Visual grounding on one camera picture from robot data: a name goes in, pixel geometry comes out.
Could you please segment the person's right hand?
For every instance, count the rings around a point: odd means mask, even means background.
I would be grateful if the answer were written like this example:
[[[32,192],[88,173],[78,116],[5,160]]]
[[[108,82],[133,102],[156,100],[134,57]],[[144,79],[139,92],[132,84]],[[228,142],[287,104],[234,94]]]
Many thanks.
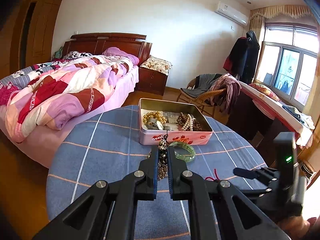
[[[292,216],[277,224],[293,240],[320,239],[319,217]]]

